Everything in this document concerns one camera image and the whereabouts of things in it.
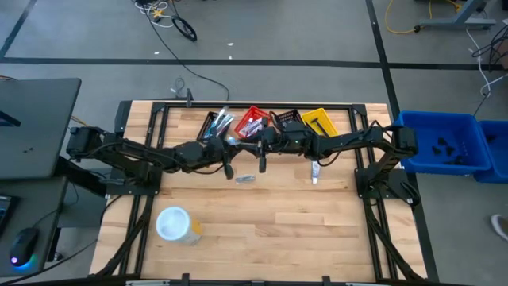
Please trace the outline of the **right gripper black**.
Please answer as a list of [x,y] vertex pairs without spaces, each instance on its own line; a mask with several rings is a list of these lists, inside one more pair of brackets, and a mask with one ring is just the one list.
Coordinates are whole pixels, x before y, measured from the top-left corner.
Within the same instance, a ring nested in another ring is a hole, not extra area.
[[[274,127],[268,127],[260,134],[260,153],[303,153],[304,128],[285,129],[278,133]],[[240,142],[237,148],[257,148],[258,143]]]

